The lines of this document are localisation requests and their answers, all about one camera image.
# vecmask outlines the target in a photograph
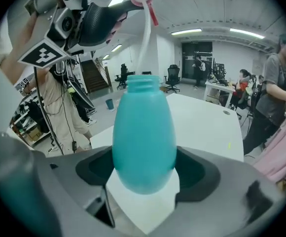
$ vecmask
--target bottle mouth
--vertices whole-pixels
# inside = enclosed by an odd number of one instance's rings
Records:
[[[127,78],[128,92],[159,90],[159,78],[152,75],[131,75]]]

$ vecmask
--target pink fabric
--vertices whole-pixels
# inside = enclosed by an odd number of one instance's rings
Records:
[[[286,121],[253,165],[273,182],[286,175]]]

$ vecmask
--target teal bottle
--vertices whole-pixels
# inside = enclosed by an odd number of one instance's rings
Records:
[[[158,76],[128,76],[127,84],[114,123],[113,163],[125,187],[152,194],[167,183],[175,166],[173,120]]]

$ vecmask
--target person wearing gray shirt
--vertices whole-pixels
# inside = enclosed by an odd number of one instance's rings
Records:
[[[261,96],[249,132],[243,140],[244,155],[264,143],[279,128],[286,108],[286,34],[279,37],[278,53],[265,65]]]

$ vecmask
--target table top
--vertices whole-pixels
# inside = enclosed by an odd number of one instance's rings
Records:
[[[167,96],[167,101],[178,146],[244,161],[241,129],[236,112],[178,94]],[[92,137],[92,147],[112,145],[112,133],[113,126]],[[171,178],[161,190],[151,195],[140,195],[125,188],[116,170],[113,170],[107,182],[107,189],[127,216],[123,217],[122,221],[129,218],[147,235],[175,209],[179,177],[174,169]]]
[[[230,87],[230,86],[218,85],[216,83],[211,83],[209,81],[206,81],[206,85],[213,87],[213,88],[216,88],[216,89],[219,89],[219,90],[228,91],[228,92],[234,92],[235,91],[235,89]]]
[[[242,133],[235,111],[179,94],[167,96],[167,101],[175,126],[177,146],[244,161]],[[112,133],[113,126],[93,136],[92,147],[111,146]]]

